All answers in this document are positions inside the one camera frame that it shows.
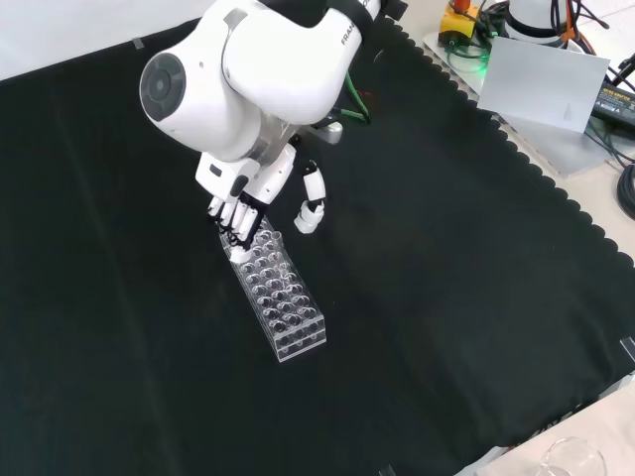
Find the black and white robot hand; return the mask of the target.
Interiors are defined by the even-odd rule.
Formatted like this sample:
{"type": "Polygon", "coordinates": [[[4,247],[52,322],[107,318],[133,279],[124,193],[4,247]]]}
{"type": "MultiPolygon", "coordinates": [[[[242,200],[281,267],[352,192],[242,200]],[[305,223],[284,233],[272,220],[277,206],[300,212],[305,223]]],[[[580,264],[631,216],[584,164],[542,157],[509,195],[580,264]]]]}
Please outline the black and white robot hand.
{"type": "Polygon", "coordinates": [[[228,163],[207,153],[200,156],[195,179],[211,195],[207,214],[226,234],[232,263],[250,260],[255,235],[291,176],[295,159],[290,144],[269,165],[249,158],[228,163]]]}

